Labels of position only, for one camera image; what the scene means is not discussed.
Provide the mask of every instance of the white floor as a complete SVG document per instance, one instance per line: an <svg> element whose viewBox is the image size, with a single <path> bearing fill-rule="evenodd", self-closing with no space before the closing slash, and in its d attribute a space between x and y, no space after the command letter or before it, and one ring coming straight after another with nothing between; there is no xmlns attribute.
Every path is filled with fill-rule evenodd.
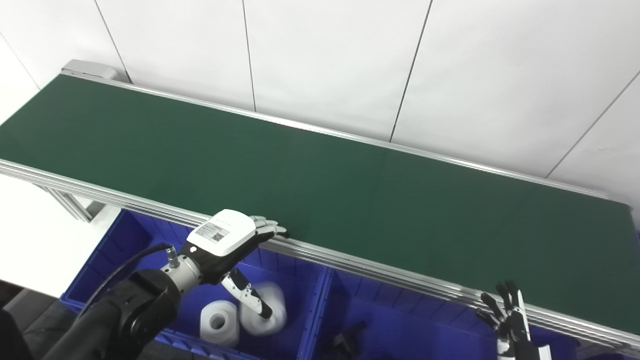
<svg viewBox="0 0 640 360"><path fill-rule="evenodd" d="M33 184L0 176L0 279L59 297L120 212L106 206L90 224L71 217Z"/></svg>

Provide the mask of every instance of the robotic finger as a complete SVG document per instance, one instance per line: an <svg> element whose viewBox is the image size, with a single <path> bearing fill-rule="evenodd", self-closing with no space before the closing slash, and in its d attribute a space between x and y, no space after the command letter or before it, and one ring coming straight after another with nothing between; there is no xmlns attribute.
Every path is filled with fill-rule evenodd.
<svg viewBox="0 0 640 360"><path fill-rule="evenodd" d="M480 298L493 311L493 315L481 309L477 309L476 314L491 326L498 336L498 359L552 360L548 345L538 347L531 342L522 292L516 283L512 280L504 284L499 282L496 290L502 297L504 310L491 295L482 293Z"/></svg>

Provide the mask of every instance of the robotic hand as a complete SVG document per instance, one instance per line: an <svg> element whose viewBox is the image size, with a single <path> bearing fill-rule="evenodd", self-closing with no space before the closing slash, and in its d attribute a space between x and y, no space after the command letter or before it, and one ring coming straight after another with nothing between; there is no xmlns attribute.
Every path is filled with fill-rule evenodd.
<svg viewBox="0 0 640 360"><path fill-rule="evenodd" d="M199 284L218 284L223 279L238 285L247 295L242 296L243 302L269 318L269 306L232 269L260 243L286 233L287 229L264 217L220 211L189 234L178 254L165 244L171 247L167 265L138 270L95 304L88 304L44 360L136 359L177 316L182 296Z"/></svg>
<svg viewBox="0 0 640 360"><path fill-rule="evenodd" d="M498 360L552 360L548 345L537 347L531 342L529 322L522 293L512 280L495 286L502 297L504 309L495 299L482 293L480 299L493 314L477 309L476 315L495 330L498 336Z"/></svg>

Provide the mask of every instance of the black object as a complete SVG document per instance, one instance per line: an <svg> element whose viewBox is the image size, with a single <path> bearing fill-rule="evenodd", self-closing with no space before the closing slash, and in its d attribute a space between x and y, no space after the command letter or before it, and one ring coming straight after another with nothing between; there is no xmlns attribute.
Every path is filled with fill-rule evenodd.
<svg viewBox="0 0 640 360"><path fill-rule="evenodd" d="M365 322L358 322L354 326L342 331L332 341L332 349L347 359L355 359L360 355L356 335L367 328Z"/></svg>
<svg viewBox="0 0 640 360"><path fill-rule="evenodd" d="M27 343L10 313L0 308L0 359L33 360Z"/></svg>
<svg viewBox="0 0 640 360"><path fill-rule="evenodd" d="M84 305L84 307L82 308L82 310L80 310L80 313L78 314L78 318L80 318L81 316L84 315L84 313L86 312L86 310L93 304L93 302L95 301L95 299L98 297L98 295L100 295L100 293L102 293L102 289L104 289L112 280L114 277L118 276L118 274L126 269L129 265L131 265L134 261L137 261L141 258L144 258L145 256L149 255L149 254L153 254L154 252L158 252L160 250L164 250L164 249L170 249L172 246L167 244L167 243L159 243L157 245L148 247L142 251L140 251L139 253L133 255L131 258L129 258L127 261L125 261L122 265L120 265L116 270L114 270L111 275L109 275L103 282L102 284L100 284L100 286L98 286L98 288L93 292L93 294L91 295L91 297L89 298L89 300L86 301L86 304Z"/></svg>
<svg viewBox="0 0 640 360"><path fill-rule="evenodd" d="M180 291L158 269L134 272L79 317L44 360L133 360L178 314Z"/></svg>

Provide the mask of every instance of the tape roll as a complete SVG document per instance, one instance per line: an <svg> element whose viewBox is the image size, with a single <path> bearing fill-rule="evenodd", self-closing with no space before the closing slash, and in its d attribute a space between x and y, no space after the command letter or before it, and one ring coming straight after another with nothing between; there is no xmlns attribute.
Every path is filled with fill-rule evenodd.
<svg viewBox="0 0 640 360"><path fill-rule="evenodd" d="M263 319L248 306L240 304L240 323L244 329L253 336L267 336L282 330L287 323L282 289L273 282L264 282L253 288L260 294L262 301L273 310L273 314L271 318Z"/></svg>
<svg viewBox="0 0 640 360"><path fill-rule="evenodd" d="M214 301L200 313L200 339L235 347L240 340L237 307L229 301Z"/></svg>

